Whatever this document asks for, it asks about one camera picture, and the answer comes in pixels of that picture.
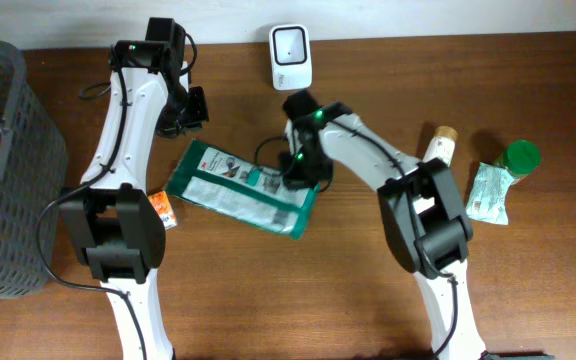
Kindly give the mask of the white cream tube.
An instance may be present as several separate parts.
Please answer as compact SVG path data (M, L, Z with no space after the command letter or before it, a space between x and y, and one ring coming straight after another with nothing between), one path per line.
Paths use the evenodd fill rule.
M458 132L454 128L445 125L437 127L422 161L428 162L437 158L447 166L450 166L454 156L457 138Z

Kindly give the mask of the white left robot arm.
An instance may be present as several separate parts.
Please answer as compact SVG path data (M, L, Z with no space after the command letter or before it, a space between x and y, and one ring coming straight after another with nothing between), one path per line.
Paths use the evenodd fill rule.
M208 120L203 90L189 84L184 45L120 41L109 65L111 98L80 185L59 200L77 260L111 303L125 359L172 359L158 296L165 229L146 177L155 137L175 138Z

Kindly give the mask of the grey plastic mesh basket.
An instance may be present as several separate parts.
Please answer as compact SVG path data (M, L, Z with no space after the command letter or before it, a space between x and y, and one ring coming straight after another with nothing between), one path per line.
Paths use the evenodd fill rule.
M27 82L22 52L0 41L0 299L40 291L57 211L40 213L64 184L65 139Z

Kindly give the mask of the teal wipes packet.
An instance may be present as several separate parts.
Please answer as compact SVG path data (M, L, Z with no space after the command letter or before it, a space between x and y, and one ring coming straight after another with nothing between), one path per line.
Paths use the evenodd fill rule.
M466 214L473 220L507 225L505 200L514 182L507 169L481 163L466 204Z

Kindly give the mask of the white barcode scanner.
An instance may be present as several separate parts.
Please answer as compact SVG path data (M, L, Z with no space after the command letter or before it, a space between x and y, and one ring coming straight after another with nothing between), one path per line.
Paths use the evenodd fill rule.
M278 91L300 90L312 84L312 53L307 28L276 25L269 30L272 84Z

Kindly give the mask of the orange tissue pack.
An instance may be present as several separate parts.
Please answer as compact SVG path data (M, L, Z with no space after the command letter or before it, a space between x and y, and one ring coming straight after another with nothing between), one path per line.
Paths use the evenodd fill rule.
M161 219L166 230L174 228L178 225L176 215L165 191L160 191L149 195L148 200Z

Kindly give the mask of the green lid jar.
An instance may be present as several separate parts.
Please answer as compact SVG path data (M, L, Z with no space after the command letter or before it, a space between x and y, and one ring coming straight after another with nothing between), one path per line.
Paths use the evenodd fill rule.
M512 184L515 185L532 174L541 161L541 152L534 143L517 140L502 151L493 165L505 169L512 176Z

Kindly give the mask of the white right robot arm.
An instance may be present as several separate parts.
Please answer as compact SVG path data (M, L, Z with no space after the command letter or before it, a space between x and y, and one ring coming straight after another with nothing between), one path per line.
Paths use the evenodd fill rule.
M314 189L332 179L335 164L352 171L376 193L388 248L419 287L432 358L491 358L467 286L473 227L449 166L399 151L342 102L322 106L300 90L282 108L290 146L280 156L284 184Z

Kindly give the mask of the green glove package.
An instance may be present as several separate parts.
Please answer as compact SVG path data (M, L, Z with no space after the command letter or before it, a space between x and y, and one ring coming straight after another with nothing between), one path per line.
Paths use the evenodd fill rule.
M257 167L194 139L169 178L168 195L271 233L302 237L317 188L290 190L277 170Z

